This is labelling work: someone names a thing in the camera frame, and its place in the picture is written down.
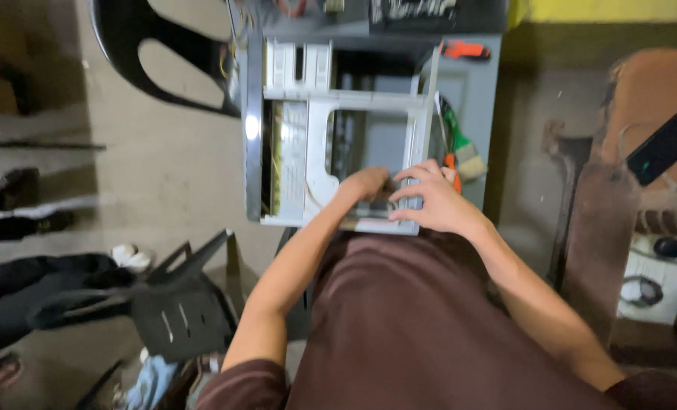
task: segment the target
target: concrete floor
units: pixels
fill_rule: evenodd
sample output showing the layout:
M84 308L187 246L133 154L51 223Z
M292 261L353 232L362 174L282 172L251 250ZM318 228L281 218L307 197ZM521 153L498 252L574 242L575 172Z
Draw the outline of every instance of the concrete floor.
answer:
M151 3L206 34L228 35L221 2ZM107 151L0 151L0 175L15 166L41 170L48 204L33 212L76 208L80 217L68 232L0 243L0 262L106 251L125 242L163 256L185 240L199 246L227 227L236 232L247 292L271 261L281 229L244 216L239 123L162 104L133 88L98 48L87 2L15 5L23 11L44 110L27 118L0 117L0 139L93 142L106 144ZM141 56L146 71L165 88L220 103L219 89L166 48L146 44ZM594 132L606 81L605 71L503 70L499 79L486 211L541 275L548 269L562 189L559 170L540 152L543 124L560 118L570 134ZM208 266L218 284L224 283L224 266L224 252ZM1 405L67 407L116 359L140 348L128 320L34 333L15 346L28 370Z

